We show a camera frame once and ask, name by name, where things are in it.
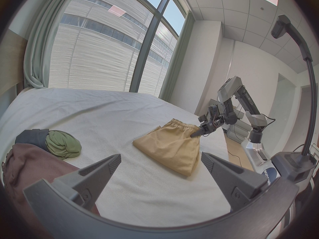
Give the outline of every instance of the rolled green shirt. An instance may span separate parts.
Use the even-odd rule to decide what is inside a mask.
[[[45,142],[49,151],[62,160],[79,156],[82,149],[71,134],[58,130],[49,131]]]

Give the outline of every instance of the navy blue fabric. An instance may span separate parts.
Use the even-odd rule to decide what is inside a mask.
[[[26,129],[16,137],[15,143],[29,143],[50,152],[45,144],[45,138],[49,134],[49,129]]]

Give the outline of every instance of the robotic arm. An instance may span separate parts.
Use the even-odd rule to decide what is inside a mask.
[[[262,131],[268,125],[265,115],[260,114],[253,99],[245,89],[245,86],[241,82],[241,78],[235,76],[228,79],[224,85],[218,90],[219,100],[222,102],[224,108],[223,111],[218,109],[218,106],[209,106],[209,120],[206,115],[202,115],[198,118],[199,122],[202,122],[200,129],[191,134],[190,137],[199,135],[206,135],[216,131],[216,129],[225,124],[233,125],[237,122],[237,115],[233,109],[232,96],[238,99],[246,111],[246,116],[252,125],[253,131],[249,138],[251,141],[260,143]]]

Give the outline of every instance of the sky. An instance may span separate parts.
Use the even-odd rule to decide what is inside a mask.
[[[159,5],[161,0],[148,0],[155,8]],[[177,34],[181,33],[181,28],[184,24],[184,17],[173,0],[167,5],[164,12],[164,18],[171,24]]]

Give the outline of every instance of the bed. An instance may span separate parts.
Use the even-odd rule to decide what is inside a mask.
[[[25,129],[71,133],[82,145],[65,161],[83,168],[120,153],[122,163],[98,198],[102,217],[152,227],[207,221],[230,206],[202,162],[190,177],[145,155],[132,141],[172,118],[199,125],[197,116],[149,94],[76,89],[30,89],[20,93],[0,119],[0,158]],[[222,128],[201,137],[200,152],[228,160]]]

